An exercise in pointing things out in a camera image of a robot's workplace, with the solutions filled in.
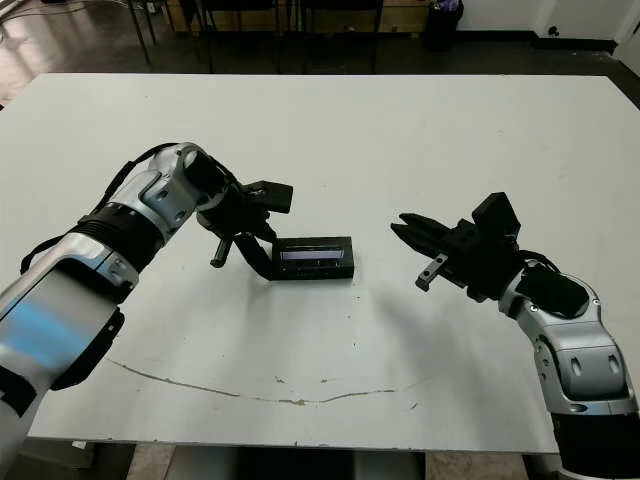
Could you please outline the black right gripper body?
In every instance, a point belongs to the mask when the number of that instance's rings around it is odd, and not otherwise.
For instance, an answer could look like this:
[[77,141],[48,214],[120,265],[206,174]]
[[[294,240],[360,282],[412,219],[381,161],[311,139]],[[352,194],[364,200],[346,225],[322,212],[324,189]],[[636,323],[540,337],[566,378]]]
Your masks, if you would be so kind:
[[477,302],[496,300],[523,268],[517,237],[520,222],[461,219],[443,238],[448,252],[431,258],[415,281],[428,291],[438,276],[463,288]]

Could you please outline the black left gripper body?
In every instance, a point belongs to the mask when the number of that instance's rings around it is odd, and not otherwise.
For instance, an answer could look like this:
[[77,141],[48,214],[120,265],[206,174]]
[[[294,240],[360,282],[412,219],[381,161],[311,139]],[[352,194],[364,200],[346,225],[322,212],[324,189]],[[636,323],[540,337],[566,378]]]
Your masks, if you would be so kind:
[[213,207],[199,209],[197,220],[206,230],[219,238],[219,244],[210,264],[222,268],[228,258],[234,237],[239,233],[250,233],[256,237],[256,223],[269,219],[269,211],[261,204],[266,195],[266,183],[248,185],[230,184],[220,201]]

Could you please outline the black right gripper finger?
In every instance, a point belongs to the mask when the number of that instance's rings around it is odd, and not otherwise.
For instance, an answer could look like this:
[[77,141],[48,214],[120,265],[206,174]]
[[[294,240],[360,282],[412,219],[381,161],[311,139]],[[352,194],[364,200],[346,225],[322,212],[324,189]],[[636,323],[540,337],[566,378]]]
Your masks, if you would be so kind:
[[437,220],[416,213],[401,213],[399,218],[402,233],[416,241],[439,240],[450,231]]
[[408,236],[405,236],[401,231],[401,224],[393,223],[391,230],[412,250],[425,255],[429,258],[436,258],[440,254],[446,254],[448,252],[447,246],[443,242],[443,238],[439,240],[426,240],[416,241]]

